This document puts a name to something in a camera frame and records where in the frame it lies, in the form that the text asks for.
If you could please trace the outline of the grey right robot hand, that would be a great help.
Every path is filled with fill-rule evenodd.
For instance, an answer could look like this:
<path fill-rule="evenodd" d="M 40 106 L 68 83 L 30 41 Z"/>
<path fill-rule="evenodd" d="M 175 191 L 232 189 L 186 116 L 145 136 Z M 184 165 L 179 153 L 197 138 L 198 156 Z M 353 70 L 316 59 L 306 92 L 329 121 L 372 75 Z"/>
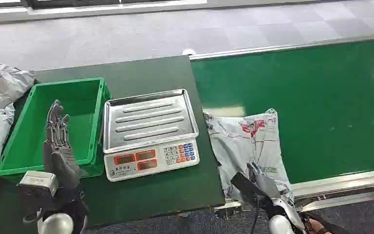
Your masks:
<path fill-rule="evenodd" d="M 274 198 L 281 194 L 273 179 L 269 178 L 260 167 L 254 163 L 247 163 L 248 176 L 237 172 L 230 182 L 239 190 L 244 201 L 256 208 L 269 211 L 273 208 Z"/>

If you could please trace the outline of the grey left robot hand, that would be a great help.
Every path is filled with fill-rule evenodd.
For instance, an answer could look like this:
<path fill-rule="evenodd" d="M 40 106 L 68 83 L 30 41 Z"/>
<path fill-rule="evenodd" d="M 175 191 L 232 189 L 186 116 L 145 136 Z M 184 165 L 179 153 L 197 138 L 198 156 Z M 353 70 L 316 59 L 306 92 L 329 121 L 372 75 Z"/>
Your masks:
<path fill-rule="evenodd" d="M 68 114 L 62 114 L 63 107 L 55 100 L 46 120 L 46 135 L 43 142 L 44 171 L 56 175 L 61 187 L 75 190 L 79 186 L 80 167 L 77 164 L 69 141 Z"/>

